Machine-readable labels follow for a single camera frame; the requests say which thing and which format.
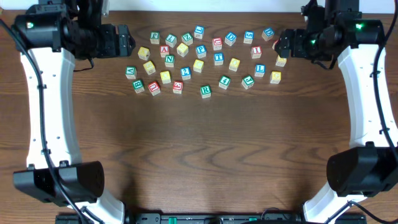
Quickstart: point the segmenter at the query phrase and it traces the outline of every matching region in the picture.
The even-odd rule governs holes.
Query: brown wood surface
[[[8,24],[20,12],[4,11]],[[386,27],[392,16],[372,15]],[[95,69],[76,73],[73,105],[76,134],[84,161],[101,161],[106,188],[130,208],[165,213],[262,212],[268,207],[296,210],[326,182],[327,159],[348,149],[349,111],[343,77],[338,68],[325,71],[303,59],[275,66],[273,41],[261,39],[265,27],[277,34],[305,27],[300,14],[111,12],[104,23],[127,24],[137,42],[129,58],[96,59]],[[166,68],[159,46],[149,42],[160,31],[161,44],[171,33],[178,37],[203,25],[203,40],[195,39],[185,58],[175,55],[175,68]],[[253,30],[252,45],[243,44],[245,30]],[[223,66],[213,65],[211,39],[232,31],[236,43],[223,45]],[[387,46],[386,73],[394,113],[398,114],[398,36]],[[203,73],[193,72],[182,95],[163,85],[160,72],[170,70],[181,80],[180,68],[191,67],[195,46],[205,44]],[[251,46],[263,49],[260,59],[250,58]],[[156,73],[148,76],[138,58],[139,47],[150,48]],[[232,57],[239,70],[228,70]],[[264,63],[264,78],[245,90],[241,79]],[[124,75],[136,66],[147,85],[157,80],[162,93],[135,94]],[[88,62],[77,62],[84,68]],[[269,84],[273,70],[282,72],[279,85]],[[12,184],[12,173],[25,167],[29,147],[27,85],[19,53],[0,29],[0,223],[53,223],[58,212],[69,212],[30,198]],[[228,90],[218,87],[220,76],[232,78]],[[200,97],[209,84],[210,99]],[[362,203],[377,216],[396,218],[398,188]]]

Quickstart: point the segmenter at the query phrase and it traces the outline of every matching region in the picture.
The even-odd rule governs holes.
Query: wooden tabletop
[[[8,24],[19,12],[3,11]],[[392,16],[382,19],[385,30]],[[326,182],[326,162],[348,150],[349,111],[340,70],[332,71],[298,58],[276,67],[273,41],[261,32],[272,27],[279,36],[288,28],[304,28],[300,14],[282,13],[182,13],[111,12],[103,23],[127,24],[137,42],[131,57],[95,59],[95,68],[75,73],[73,106],[76,134],[83,160],[101,161],[105,186],[132,209],[164,213],[254,213],[268,207],[298,210]],[[168,34],[181,43],[181,35],[205,27],[203,40],[195,39],[182,58],[177,46],[175,67],[166,68],[159,45],[149,42],[159,31],[161,44]],[[253,30],[253,43],[243,44],[245,30]],[[223,45],[224,65],[214,66],[211,40],[228,32],[238,38]],[[398,35],[387,46],[386,73],[395,115],[398,114]],[[192,71],[184,81],[183,94],[163,85],[160,72],[181,80],[180,68],[191,67],[195,46],[208,50],[202,73]],[[262,57],[251,59],[252,46],[262,47]],[[148,76],[139,47],[150,49],[156,73]],[[228,69],[232,57],[241,60],[237,72]],[[15,44],[0,29],[0,223],[53,223],[59,212],[16,190],[12,173],[25,169],[29,148],[29,102],[24,71]],[[252,88],[241,86],[242,77],[254,75],[264,63],[264,78],[254,78]],[[89,64],[77,62],[76,69]],[[157,80],[161,94],[153,97],[147,87],[136,94],[124,75],[136,66],[147,85]],[[271,71],[281,71],[282,81],[269,84]],[[231,77],[228,90],[218,87],[222,75]],[[210,99],[203,100],[200,87],[210,85]],[[387,220],[397,216],[398,187],[362,203]]]

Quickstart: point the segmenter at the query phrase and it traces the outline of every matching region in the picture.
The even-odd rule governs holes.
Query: yellow cube
[[[287,59],[281,58],[279,55],[276,58],[276,66],[284,67],[286,65]]]
[[[147,49],[145,47],[140,47],[140,49],[138,51],[138,57],[143,60],[148,60],[149,56],[150,56],[149,49]]]
[[[181,57],[185,57],[188,54],[188,46],[186,46],[184,43],[181,43],[178,47],[177,47],[177,53],[179,55],[181,55]]]
[[[280,79],[282,79],[281,72],[272,72],[271,76],[269,77],[269,83],[271,84],[279,84]]]
[[[172,82],[169,71],[161,72],[160,77],[162,78],[163,84]]]
[[[232,71],[235,71],[235,72],[238,71],[238,67],[239,67],[240,63],[241,63],[240,60],[238,60],[236,58],[232,58],[231,63],[229,63],[229,69]]]
[[[205,63],[203,61],[196,59],[195,63],[193,64],[193,70],[195,72],[201,72],[203,70],[204,65]]]
[[[144,64],[144,69],[148,73],[148,75],[156,72],[155,65],[151,61]]]

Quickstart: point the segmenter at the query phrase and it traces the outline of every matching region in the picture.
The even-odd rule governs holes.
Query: white background
[[[110,0],[111,10],[300,12],[309,0]],[[0,0],[3,9],[27,9],[38,0]],[[363,13],[393,13],[394,0],[360,0]],[[324,5],[325,0],[318,0]]]

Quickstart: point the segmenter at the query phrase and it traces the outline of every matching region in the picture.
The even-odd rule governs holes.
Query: wooden table
[[[19,12],[4,11],[8,24]],[[373,15],[385,22],[392,16]],[[325,71],[309,61],[288,60],[275,66],[273,41],[261,39],[265,27],[279,35],[287,28],[305,27],[300,14],[274,13],[181,13],[111,12],[103,23],[127,24],[137,42],[129,58],[96,59],[95,69],[76,73],[73,105],[76,134],[84,161],[101,161],[106,188],[116,198],[137,210],[164,213],[262,212],[268,207],[298,210],[326,182],[326,162],[349,149],[349,111],[343,77],[338,68]],[[158,30],[161,44],[171,33],[178,37],[203,25],[203,40],[195,39],[185,58],[177,55],[175,68],[166,68],[159,46],[149,42]],[[243,44],[245,30],[253,30],[252,45]],[[223,66],[213,65],[211,39],[228,32],[236,43],[224,44]],[[391,103],[398,114],[398,35],[387,46],[386,73]],[[204,44],[203,73],[193,72],[184,82],[182,95],[171,84],[153,97],[146,88],[135,94],[124,75],[126,66],[136,66],[145,84],[169,70],[172,80],[181,80],[180,68],[193,66],[195,46]],[[260,59],[250,58],[251,46],[263,49]],[[156,74],[148,76],[139,47],[150,48]],[[18,190],[12,173],[25,168],[29,147],[27,85],[19,53],[11,38],[0,31],[0,223],[53,223],[58,212],[70,212],[40,203]],[[241,60],[239,70],[228,70],[232,57]],[[264,63],[264,78],[245,90],[241,79],[254,74],[254,65]],[[77,62],[84,68],[88,62]],[[269,84],[271,71],[282,72],[279,85]],[[220,76],[232,78],[228,90],[218,87]],[[210,99],[200,96],[202,85],[211,85]],[[362,203],[377,216],[397,216],[398,188]]]

